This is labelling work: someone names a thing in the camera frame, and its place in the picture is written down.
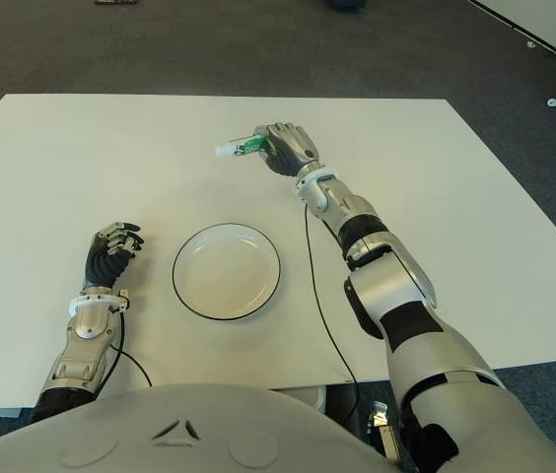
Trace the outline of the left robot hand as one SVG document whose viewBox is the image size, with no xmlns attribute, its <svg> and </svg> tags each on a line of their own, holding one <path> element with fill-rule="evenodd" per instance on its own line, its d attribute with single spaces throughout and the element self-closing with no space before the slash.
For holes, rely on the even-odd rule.
<svg viewBox="0 0 556 473">
<path fill-rule="evenodd" d="M 83 289 L 112 289 L 129 262 L 142 249 L 141 228 L 127 222 L 115 222 L 97 231 L 85 263 Z"/>
</svg>

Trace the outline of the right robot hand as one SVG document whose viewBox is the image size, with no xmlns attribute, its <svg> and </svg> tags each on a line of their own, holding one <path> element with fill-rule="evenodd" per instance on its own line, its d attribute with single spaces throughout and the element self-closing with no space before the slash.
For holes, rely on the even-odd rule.
<svg viewBox="0 0 556 473">
<path fill-rule="evenodd" d="M 313 140 L 301 126 L 277 122 L 259 125 L 254 132 L 264 137 L 259 155 L 280 175 L 296 176 L 305 166 L 319 161 Z"/>
</svg>

